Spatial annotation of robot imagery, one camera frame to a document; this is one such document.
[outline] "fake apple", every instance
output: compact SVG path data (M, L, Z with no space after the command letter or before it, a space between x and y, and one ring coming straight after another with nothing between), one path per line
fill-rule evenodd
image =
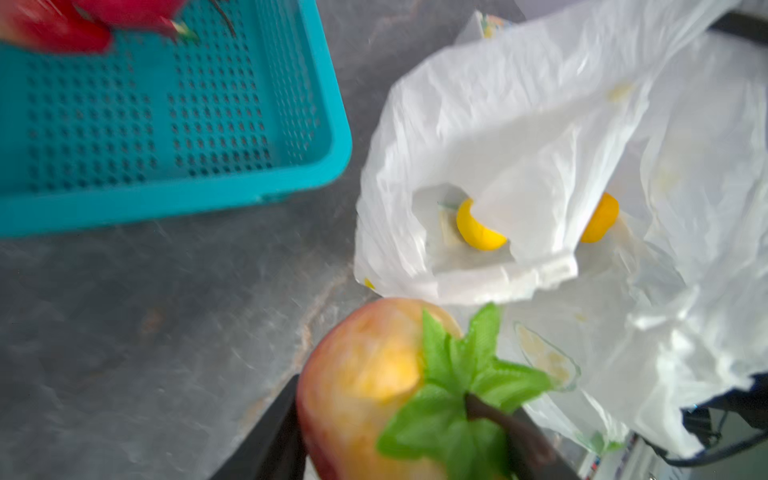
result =
M342 321L310 356L296 396L320 478L511 478L512 430L492 414L468 414L470 399L503 417L552 381L495 356L499 322L488 305L461 338L446 311L405 299L378 300Z

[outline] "marble surface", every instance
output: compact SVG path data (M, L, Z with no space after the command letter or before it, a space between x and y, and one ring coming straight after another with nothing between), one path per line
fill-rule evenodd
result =
M205 479L319 338L373 293L355 201L391 84L473 9L512 0L318 0L349 168L284 204L0 241L0 478Z

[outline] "apple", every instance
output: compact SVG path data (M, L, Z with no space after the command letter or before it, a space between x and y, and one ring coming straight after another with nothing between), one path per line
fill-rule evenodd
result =
M317 346L299 380L296 407L304 443L322 480L444 480L429 458L381 455L376 441L423 384L422 314L462 336L443 309L418 300L382 299L342 321Z

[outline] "yellow toy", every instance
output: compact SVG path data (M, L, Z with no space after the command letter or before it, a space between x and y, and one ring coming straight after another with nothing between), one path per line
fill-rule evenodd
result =
M507 237L498 232L486 228L469 213L472 208L472 199L464 200L456 214L456 226L464 240L478 250L497 250L507 243Z
M603 194L598 208L594 210L592 218L581 235L581 241L584 243L599 242L605 235L605 232L616 223L619 216L619 203L609 194Z

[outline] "artificial leaf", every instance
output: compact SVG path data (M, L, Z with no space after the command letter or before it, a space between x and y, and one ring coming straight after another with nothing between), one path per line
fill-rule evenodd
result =
M461 395L464 389L456 382L450 356L450 346L456 340L426 310L422 314L422 325L424 380L427 383L441 385L456 395Z
M595 432L594 435L592 435L592 440L589 442L589 446L592 452L598 452L598 454L602 454L603 449L605 448L605 439L603 438L603 434L600 432Z
M608 445L605 446L604 453L616 452L617 450L624 450L624 447L626 446L627 446L626 442L609 442Z
M487 452L476 442L467 419L456 419L442 439L443 462L449 480L490 480L492 467Z
M468 420L465 395L511 412L552 387L550 377L495 356L500 315L493 305L472 319L462 340L450 336L426 310L422 316L423 387L395 414L376 444L383 455L429 457L449 480L511 478L506 432L486 419Z
M460 391L467 392L475 374L475 357L466 344L461 341L450 342L448 352L451 358L453 377L456 379Z
M392 417L376 448L394 458L441 458L435 432L445 431L464 409L462 399L427 383Z
M550 376L541 370L493 359L475 377L470 390L489 405L512 412L552 386Z
M504 478L512 477L508 460L507 433L486 419L472 422L472 432L478 447L485 452L492 470Z
M484 370L496 357L496 341L502 315L493 303L484 306L469 321L469 331L462 339L462 344L474 357L472 375Z

